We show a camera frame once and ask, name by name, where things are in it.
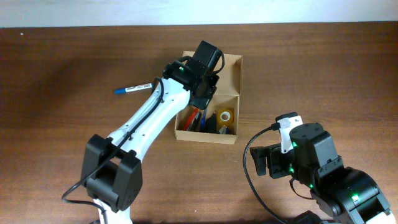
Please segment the blue ballpoint pen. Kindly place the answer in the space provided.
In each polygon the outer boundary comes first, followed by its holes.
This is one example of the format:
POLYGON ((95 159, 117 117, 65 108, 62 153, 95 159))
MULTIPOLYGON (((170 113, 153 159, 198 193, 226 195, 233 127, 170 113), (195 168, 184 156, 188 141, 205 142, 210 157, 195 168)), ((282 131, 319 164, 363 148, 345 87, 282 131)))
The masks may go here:
POLYGON ((201 116, 201 120, 200 120, 200 132, 201 133, 205 132, 206 112, 207 112, 207 109, 205 109, 203 111, 202 116, 201 116))

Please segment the cardboard box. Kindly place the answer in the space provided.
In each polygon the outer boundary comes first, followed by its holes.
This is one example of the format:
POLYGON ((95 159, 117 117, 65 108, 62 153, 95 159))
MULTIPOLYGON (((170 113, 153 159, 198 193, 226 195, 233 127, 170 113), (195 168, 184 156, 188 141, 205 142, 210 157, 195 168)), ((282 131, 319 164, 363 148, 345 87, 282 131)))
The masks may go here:
POLYGON ((185 131, 183 127, 194 110, 194 107, 189 106, 176 115, 175 137, 179 141, 221 144, 234 144, 236 142, 239 130, 239 103, 243 89, 243 56, 226 54, 224 59, 224 67, 218 73, 220 79, 216 84, 217 90, 207 107, 207 111, 202 111, 201 115, 208 119, 213 114, 220 114, 225 110, 230 110, 232 122, 226 125, 230 133, 203 133, 199 128, 195 131, 185 131))

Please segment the red black stapler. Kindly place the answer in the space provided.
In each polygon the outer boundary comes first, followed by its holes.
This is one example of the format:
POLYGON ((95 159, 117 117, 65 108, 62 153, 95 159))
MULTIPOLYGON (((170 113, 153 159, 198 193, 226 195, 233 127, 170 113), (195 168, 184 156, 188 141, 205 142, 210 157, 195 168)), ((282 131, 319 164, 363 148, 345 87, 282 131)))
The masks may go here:
POLYGON ((201 111, 199 109, 194 109, 192 114, 188 117, 186 123, 184 124, 184 131, 194 131, 197 128, 199 119, 201 116, 201 111))

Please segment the yellow adhesive tape roll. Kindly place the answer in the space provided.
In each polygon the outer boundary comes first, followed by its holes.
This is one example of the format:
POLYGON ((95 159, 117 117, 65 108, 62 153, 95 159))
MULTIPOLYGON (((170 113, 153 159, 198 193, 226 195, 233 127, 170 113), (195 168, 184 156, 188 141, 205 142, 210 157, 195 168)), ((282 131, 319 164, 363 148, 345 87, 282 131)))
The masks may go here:
POLYGON ((234 122, 233 110, 227 108, 218 110, 216 120, 220 126, 231 126, 234 122))

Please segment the black binder clip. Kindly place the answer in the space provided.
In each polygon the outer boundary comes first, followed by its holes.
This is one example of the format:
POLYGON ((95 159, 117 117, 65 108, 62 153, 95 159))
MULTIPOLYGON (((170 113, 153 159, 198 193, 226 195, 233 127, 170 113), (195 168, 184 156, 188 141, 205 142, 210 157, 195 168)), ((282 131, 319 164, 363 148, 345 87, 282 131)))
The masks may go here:
POLYGON ((206 121, 205 121, 205 132, 216 134, 217 133, 217 114, 213 113, 206 121))

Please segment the blue white staples box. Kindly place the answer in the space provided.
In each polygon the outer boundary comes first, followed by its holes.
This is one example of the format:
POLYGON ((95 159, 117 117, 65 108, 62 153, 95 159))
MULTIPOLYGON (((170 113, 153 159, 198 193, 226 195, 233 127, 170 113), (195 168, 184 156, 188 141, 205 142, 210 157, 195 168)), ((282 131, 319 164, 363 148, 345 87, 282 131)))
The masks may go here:
POLYGON ((229 127, 223 125, 223 126, 219 129, 218 133, 219 133, 219 134, 231 134, 231 130, 229 129, 229 127))

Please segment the blue whiteboard marker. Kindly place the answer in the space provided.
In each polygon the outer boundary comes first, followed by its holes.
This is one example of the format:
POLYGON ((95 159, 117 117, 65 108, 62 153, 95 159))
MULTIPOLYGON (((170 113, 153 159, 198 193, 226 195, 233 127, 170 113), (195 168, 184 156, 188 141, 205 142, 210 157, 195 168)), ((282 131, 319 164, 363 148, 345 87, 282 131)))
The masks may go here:
POLYGON ((115 95, 123 95, 125 93, 141 91, 141 90, 146 90, 146 89, 152 89, 152 87, 153 87, 152 83, 146 83, 146 84, 130 86, 130 87, 125 87, 125 88, 118 88, 118 89, 114 90, 114 94, 115 95))

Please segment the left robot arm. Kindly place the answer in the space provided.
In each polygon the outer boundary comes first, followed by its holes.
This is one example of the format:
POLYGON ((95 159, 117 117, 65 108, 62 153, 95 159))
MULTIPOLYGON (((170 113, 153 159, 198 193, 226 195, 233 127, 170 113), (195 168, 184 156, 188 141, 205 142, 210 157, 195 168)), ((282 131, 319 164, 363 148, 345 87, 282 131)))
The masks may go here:
POLYGON ((205 109, 219 79, 216 59, 185 56, 168 64, 149 99, 120 128, 85 146, 80 184, 98 209, 98 223, 131 223, 130 206, 143 185, 142 162, 167 123, 188 105, 205 109))

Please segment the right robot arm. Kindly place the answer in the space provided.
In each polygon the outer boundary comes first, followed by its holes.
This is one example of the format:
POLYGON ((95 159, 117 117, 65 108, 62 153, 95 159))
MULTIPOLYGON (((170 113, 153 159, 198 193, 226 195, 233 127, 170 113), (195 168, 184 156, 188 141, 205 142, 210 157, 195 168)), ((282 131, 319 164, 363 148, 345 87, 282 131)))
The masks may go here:
POLYGON ((247 144, 259 176, 289 176, 310 190, 310 199, 334 223, 395 223, 396 218, 382 190, 367 173, 346 167, 332 136, 319 123, 307 123, 289 132, 292 150, 281 144, 253 147, 247 144))

